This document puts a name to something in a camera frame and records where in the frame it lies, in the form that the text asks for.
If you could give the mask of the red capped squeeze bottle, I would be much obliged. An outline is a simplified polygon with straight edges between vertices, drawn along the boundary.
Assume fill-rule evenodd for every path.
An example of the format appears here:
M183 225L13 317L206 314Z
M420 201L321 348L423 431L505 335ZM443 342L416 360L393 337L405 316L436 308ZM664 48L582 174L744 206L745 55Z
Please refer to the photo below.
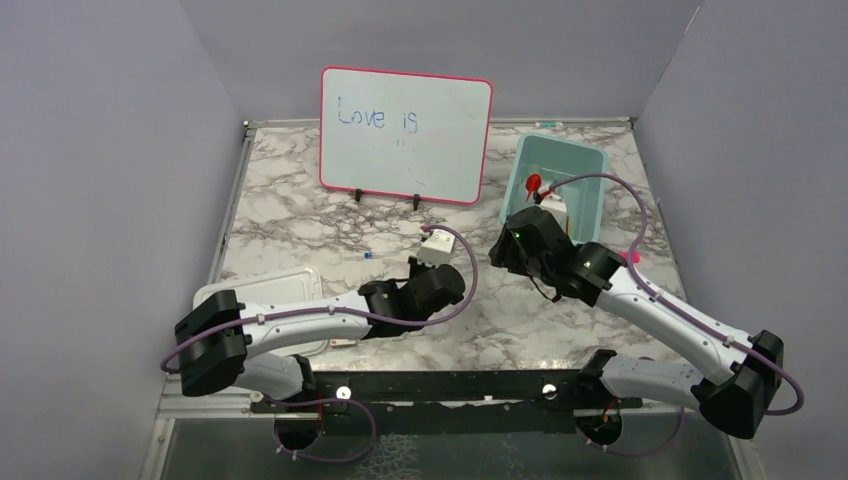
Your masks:
M540 198L539 190L541 188L542 179L541 176L537 173L530 174L525 182L526 189L526 201L537 202Z

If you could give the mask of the white plastic container lid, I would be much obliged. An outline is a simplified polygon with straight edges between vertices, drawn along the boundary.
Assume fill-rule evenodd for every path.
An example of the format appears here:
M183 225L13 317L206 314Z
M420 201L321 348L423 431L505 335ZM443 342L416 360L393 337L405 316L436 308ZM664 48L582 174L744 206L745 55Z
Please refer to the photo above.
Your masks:
M324 297L319 270L311 265L303 265L208 284L194 294L192 306L199 306L220 290L234 290L237 299L242 303L274 306L277 310L289 308L290 304L320 300Z

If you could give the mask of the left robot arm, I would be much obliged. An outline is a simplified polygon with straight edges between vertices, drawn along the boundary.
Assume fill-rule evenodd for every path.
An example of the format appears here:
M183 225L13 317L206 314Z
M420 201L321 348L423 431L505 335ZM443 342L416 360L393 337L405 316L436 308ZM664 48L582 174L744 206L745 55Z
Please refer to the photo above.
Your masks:
M239 387L302 410L314 397L309 361L302 353L279 356L277 350L419 331L444 308L464 308L465 290L463 276L449 264L412 264L405 279L370 281L337 297L283 307L247 304L235 290L219 290L177 323L173 371L186 397Z

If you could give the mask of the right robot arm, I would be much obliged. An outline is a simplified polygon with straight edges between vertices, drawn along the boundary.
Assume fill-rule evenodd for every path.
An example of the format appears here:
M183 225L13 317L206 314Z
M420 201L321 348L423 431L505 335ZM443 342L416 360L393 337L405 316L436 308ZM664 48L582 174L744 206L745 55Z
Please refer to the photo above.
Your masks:
M727 435L754 437L782 383L780 337L709 317L631 273L625 258L602 244L574 244L537 206L507 220L489 258L494 267L553 288L556 300L576 299L628 321L684 359L664 363L600 349L578 373L578 400L592 407L615 398L657 400L697 410Z

